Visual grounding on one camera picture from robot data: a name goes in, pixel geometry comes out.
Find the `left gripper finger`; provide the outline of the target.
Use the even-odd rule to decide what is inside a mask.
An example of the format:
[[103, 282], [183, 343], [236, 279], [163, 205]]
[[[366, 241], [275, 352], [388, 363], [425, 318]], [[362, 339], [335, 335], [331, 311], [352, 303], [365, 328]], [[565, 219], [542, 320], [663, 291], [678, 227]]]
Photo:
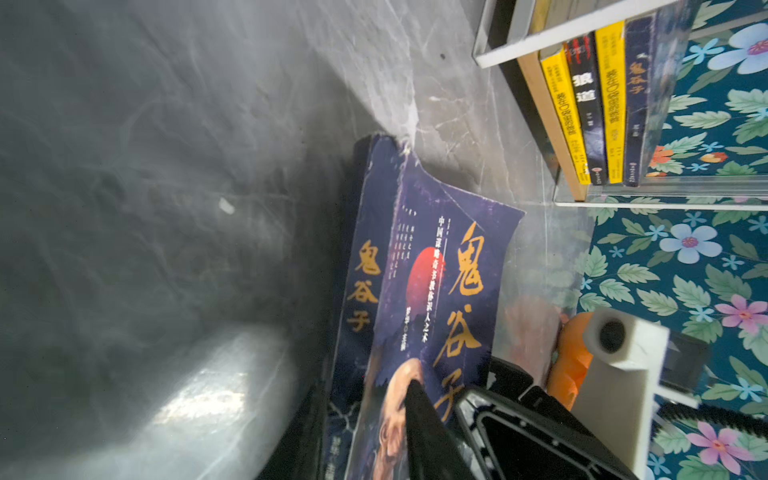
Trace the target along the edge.
[[412, 380], [408, 385], [405, 414], [410, 479], [474, 478], [422, 384], [417, 380]]

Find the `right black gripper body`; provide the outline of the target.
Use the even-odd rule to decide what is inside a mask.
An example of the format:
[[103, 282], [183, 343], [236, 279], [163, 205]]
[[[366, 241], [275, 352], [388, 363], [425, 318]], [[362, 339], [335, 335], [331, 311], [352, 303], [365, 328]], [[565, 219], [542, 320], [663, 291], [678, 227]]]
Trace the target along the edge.
[[485, 388], [455, 417], [483, 479], [634, 479], [636, 475], [519, 366], [493, 357]]

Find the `dark old man cover book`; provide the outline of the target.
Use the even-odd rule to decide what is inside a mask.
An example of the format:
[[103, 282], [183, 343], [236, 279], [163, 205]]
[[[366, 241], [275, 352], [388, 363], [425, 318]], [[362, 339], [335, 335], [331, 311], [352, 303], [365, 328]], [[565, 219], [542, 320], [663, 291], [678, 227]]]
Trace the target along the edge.
[[388, 135], [364, 160], [324, 430], [322, 479], [404, 479], [405, 398], [445, 426], [483, 384], [505, 257], [524, 212], [442, 182]]

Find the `black wolf cover book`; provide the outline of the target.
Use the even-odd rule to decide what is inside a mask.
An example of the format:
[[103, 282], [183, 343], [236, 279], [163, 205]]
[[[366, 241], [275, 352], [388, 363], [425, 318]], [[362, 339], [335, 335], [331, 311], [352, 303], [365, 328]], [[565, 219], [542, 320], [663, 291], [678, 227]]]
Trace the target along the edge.
[[608, 165], [594, 33], [590, 32], [569, 40], [565, 46], [565, 53], [579, 113], [591, 184], [605, 185], [608, 181]]

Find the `yellow cartoon cover book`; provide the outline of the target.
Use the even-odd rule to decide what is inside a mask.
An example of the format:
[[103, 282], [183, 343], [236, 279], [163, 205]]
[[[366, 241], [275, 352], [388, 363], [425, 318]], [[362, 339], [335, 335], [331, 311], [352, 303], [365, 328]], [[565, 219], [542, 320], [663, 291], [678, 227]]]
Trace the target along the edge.
[[626, 134], [625, 22], [595, 31], [604, 114], [605, 150], [610, 184], [624, 175]]

